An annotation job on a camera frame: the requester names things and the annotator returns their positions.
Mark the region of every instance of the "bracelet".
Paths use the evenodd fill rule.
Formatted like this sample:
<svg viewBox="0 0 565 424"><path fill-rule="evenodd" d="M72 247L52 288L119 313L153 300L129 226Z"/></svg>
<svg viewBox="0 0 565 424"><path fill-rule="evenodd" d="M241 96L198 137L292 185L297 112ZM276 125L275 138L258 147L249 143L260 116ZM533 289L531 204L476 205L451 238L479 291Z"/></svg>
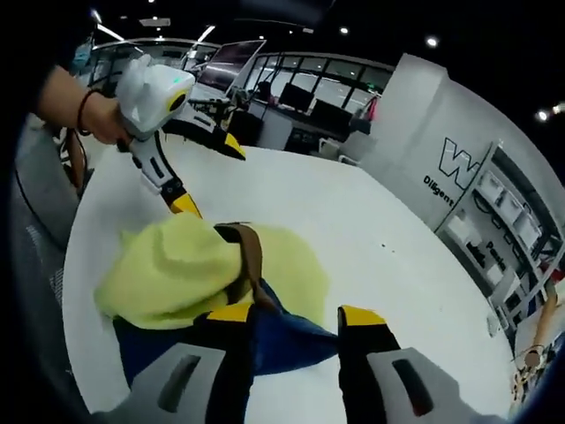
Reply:
<svg viewBox="0 0 565 424"><path fill-rule="evenodd" d="M89 132L82 128L82 111L85 108L85 104L87 104L88 97L90 97L94 93L98 93L100 95L102 94L99 89L91 88L90 90L88 90L88 93L85 94L85 96L82 98L82 101L80 102L79 113L77 115L77 130L80 135L89 135Z"/></svg>

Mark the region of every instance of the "red object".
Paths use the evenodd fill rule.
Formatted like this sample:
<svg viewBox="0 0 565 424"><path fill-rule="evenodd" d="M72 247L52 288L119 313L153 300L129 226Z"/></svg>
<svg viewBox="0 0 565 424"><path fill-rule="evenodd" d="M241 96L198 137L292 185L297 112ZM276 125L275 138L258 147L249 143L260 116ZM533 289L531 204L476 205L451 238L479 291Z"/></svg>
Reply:
<svg viewBox="0 0 565 424"><path fill-rule="evenodd" d="M377 116L377 98L371 100L371 104L369 105L369 110L367 111L367 119L369 121L374 121Z"/></svg>
<svg viewBox="0 0 565 424"><path fill-rule="evenodd" d="M539 268L543 272L546 272L546 270L549 268L549 264L547 262L541 262L539 264ZM559 283L563 278L565 278L565 271L561 271L560 269L554 269L554 272L551 273L550 278L554 283Z"/></svg>

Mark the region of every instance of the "yellow towel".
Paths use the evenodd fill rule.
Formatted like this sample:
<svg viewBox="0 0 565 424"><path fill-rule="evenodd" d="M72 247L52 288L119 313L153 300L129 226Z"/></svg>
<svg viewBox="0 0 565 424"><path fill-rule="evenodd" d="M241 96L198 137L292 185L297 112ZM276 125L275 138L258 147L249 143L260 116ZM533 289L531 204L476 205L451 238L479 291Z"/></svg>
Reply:
<svg viewBox="0 0 565 424"><path fill-rule="evenodd" d="M259 235L263 277L292 314L323 326L328 277L315 253L292 231L249 224ZM239 245L191 213L123 237L124 251L96 289L99 309L142 329L177 329L223 307L225 287L241 269ZM249 292L240 301L251 301Z"/></svg>

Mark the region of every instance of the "white tabletop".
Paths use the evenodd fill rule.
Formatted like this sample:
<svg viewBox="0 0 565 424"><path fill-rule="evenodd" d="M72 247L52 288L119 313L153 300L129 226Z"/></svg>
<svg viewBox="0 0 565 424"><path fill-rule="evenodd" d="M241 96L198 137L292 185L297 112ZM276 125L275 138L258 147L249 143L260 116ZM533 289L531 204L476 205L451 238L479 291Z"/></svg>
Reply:
<svg viewBox="0 0 565 424"><path fill-rule="evenodd" d="M203 216L289 228L330 275L326 325L337 330L342 304L388 320L402 347L413 346L452 375L480 413L506 416L512 359L503 334L490 338L489 312L463 267L392 193L363 170L292 153L246 148L247 161L169 136L164 151ZM116 336L93 291L119 251L121 230L140 231L170 212L142 184L128 155L108 149L72 227L63 317L72 372L87 408L109 410L128 394ZM257 377L248 423L345 423L337 357L281 375Z"/></svg>

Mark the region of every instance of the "letter w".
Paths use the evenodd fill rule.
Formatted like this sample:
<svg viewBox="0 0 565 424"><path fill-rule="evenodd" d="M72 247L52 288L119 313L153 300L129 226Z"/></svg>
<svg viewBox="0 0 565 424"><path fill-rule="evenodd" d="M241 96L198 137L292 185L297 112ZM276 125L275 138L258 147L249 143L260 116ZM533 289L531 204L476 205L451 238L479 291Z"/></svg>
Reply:
<svg viewBox="0 0 565 424"><path fill-rule="evenodd" d="M457 152L457 145L447 137L445 138L441 152L440 171L447 177L456 174L456 184L462 190L469 186L480 168L478 162L471 165L471 160L471 155L464 150Z"/></svg>

